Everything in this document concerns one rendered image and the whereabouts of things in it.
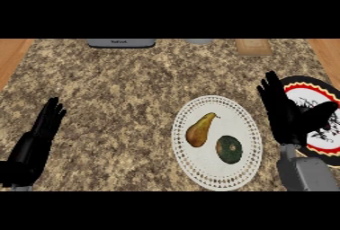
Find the black red white plate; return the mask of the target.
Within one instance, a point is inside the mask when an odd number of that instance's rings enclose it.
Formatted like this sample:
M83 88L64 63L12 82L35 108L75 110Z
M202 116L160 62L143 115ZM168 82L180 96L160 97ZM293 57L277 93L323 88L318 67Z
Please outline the black red white plate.
M286 76L282 80L289 99L308 117L307 146L298 150L305 157L318 157L332 167L340 167L340 91L321 79Z

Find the grey round container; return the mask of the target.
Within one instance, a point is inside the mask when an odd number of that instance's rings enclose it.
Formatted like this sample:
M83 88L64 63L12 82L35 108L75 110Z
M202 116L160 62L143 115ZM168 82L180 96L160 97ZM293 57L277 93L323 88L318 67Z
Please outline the grey round container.
M190 44L206 45L214 42L215 39L185 39Z

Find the white lace placemat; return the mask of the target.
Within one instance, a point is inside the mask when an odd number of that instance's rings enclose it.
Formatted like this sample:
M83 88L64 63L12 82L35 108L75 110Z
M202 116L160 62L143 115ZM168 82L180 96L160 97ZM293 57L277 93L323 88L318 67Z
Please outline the white lace placemat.
M194 147L187 140L190 127L203 116L215 113L208 140ZM236 164L219 157L218 140L237 140L233 148L242 153ZM264 145L256 122L246 108L219 95L193 99L182 107L172 130L172 144L180 166L190 178L209 190L237 190L256 176L262 162Z

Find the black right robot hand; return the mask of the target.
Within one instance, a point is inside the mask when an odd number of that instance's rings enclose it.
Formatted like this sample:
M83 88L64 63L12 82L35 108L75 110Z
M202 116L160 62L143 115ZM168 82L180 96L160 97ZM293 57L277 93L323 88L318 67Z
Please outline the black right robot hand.
M282 80L274 71L256 87L268 112L273 136L282 145L308 145L308 134L330 125L329 119L339 109L338 102L324 102L301 111L284 91Z

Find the brown pear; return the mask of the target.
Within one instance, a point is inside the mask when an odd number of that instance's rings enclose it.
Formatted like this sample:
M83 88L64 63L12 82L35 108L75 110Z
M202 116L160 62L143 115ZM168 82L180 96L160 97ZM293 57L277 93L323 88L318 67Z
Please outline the brown pear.
M190 126L187 131L187 141L193 147L202 147L205 145L215 118L218 118L218 115L215 112L211 112Z

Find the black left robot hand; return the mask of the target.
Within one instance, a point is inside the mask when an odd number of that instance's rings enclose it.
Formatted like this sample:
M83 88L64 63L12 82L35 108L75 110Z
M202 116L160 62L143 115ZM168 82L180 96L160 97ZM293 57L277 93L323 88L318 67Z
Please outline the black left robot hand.
M33 129L23 134L10 158L0 161L0 184L5 188L33 186L41 178L66 114L60 98L52 97L41 110Z

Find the tan wooden block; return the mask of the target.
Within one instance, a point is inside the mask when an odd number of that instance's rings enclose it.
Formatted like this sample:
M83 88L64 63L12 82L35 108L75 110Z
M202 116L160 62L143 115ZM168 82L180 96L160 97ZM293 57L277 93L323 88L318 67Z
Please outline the tan wooden block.
M271 56L273 49L268 39L237 39L237 50L242 56Z

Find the dark green squash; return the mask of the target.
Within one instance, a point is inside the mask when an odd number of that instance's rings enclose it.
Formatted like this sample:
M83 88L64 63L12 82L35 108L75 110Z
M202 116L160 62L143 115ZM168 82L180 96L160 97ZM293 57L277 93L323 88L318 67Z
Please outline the dark green squash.
M222 136L216 141L216 153L227 164L236 164L243 158L243 144L233 136Z

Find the grey appliance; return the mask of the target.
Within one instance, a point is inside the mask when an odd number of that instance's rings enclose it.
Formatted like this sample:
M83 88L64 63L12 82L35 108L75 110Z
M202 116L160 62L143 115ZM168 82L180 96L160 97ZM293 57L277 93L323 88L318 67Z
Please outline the grey appliance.
M156 45L156 39L88 39L88 45L98 49L146 49Z

